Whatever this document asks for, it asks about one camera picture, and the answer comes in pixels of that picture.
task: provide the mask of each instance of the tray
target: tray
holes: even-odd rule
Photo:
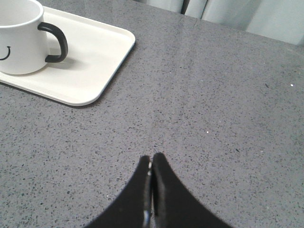
[[[135,36],[122,28],[44,7],[44,21],[65,34],[69,53],[61,63],[49,63],[26,75],[0,72],[0,82],[68,104],[82,106],[103,92],[135,43]],[[60,52],[56,38],[47,34],[50,52]]]

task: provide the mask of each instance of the white mug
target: white mug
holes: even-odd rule
[[[56,26],[43,22],[43,6],[36,0],[0,0],[0,71],[21,75],[48,62],[65,59],[67,39]],[[49,54],[47,32],[60,44],[61,55]]]

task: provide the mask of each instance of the black mug handle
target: black mug handle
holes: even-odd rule
[[[57,38],[61,49],[61,55],[48,55],[45,61],[47,63],[58,63],[64,60],[67,57],[68,47],[66,36],[63,34],[60,28],[46,22],[41,22],[38,25],[38,29],[52,33]]]

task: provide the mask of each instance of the curtain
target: curtain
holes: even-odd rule
[[[304,0],[136,0],[304,46]]]

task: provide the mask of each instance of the gray countertop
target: gray countertop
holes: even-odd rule
[[[156,152],[236,228],[303,227],[303,47],[132,0],[40,2],[136,44],[85,107],[0,84],[0,227],[83,227]]]

